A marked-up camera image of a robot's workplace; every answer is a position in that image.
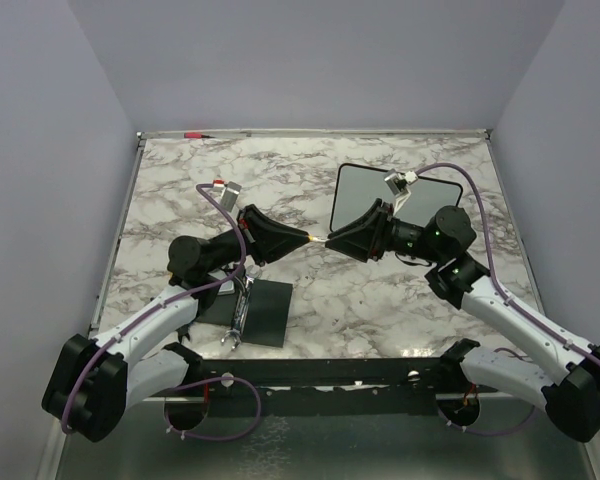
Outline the black framed whiteboard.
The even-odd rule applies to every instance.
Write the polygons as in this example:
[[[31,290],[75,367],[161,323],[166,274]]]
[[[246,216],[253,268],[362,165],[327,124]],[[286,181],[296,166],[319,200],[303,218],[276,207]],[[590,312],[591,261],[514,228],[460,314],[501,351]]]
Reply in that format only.
[[[384,182],[387,173],[387,170],[353,163],[339,167],[329,226],[331,232],[363,215],[377,198],[393,203],[393,194]],[[411,196],[398,211],[397,218],[424,227],[440,208],[458,205],[463,187],[456,182],[421,177],[409,191]]]

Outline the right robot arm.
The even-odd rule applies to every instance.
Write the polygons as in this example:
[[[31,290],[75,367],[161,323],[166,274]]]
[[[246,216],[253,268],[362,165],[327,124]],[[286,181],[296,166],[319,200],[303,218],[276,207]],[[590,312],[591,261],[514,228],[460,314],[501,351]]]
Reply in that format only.
[[[394,252],[431,263],[425,278],[439,299],[497,330],[531,359],[523,364],[463,340],[446,352],[441,383],[452,391],[477,384],[508,393],[545,412],[569,438],[590,441],[600,431],[600,343],[564,329],[505,289],[494,268],[469,254],[475,239],[460,207],[445,206],[419,227],[376,200],[330,233],[326,246],[361,262]]]

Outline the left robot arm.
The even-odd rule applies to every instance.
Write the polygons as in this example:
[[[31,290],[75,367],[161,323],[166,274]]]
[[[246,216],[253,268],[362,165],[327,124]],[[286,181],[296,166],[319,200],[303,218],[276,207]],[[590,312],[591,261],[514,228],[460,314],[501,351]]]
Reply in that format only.
[[[128,320],[93,338],[76,334],[60,350],[42,398],[42,408],[64,433],[92,442],[108,436],[125,411],[153,393],[173,388],[186,395],[200,385],[201,371],[175,350],[154,361],[146,354],[178,328],[194,321],[215,301],[237,271],[214,272],[247,258],[263,266],[310,241],[304,230],[266,217],[254,205],[229,221],[229,231],[211,239],[181,235],[168,248],[168,285]]]

